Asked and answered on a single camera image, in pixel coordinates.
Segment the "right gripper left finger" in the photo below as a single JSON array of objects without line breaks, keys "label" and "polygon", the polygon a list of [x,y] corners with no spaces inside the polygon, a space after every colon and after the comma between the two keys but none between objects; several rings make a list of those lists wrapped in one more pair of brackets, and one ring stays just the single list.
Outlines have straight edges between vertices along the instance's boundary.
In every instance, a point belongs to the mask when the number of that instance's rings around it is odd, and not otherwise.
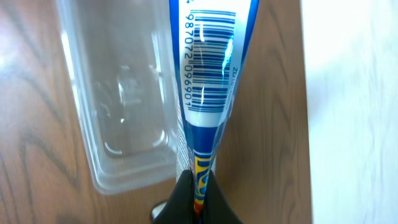
[{"label": "right gripper left finger", "polygon": [[165,207],[154,219],[154,224],[194,224],[194,181],[191,170],[184,170]]}]

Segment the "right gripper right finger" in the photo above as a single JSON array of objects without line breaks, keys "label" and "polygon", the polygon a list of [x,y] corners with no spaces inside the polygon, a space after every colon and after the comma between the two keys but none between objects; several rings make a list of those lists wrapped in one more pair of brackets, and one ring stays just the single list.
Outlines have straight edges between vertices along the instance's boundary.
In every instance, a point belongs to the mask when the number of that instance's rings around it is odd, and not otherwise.
[{"label": "right gripper right finger", "polygon": [[201,222],[203,224],[243,224],[229,206],[212,171],[208,176]]}]

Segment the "blue KoolFever box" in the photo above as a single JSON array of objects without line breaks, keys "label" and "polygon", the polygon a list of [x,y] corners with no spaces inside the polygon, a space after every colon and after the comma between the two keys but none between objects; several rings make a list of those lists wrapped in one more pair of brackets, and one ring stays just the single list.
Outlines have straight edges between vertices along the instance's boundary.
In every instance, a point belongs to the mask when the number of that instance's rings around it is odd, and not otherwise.
[{"label": "blue KoolFever box", "polygon": [[259,0],[170,0],[182,151],[198,223],[208,179],[243,73]]}]

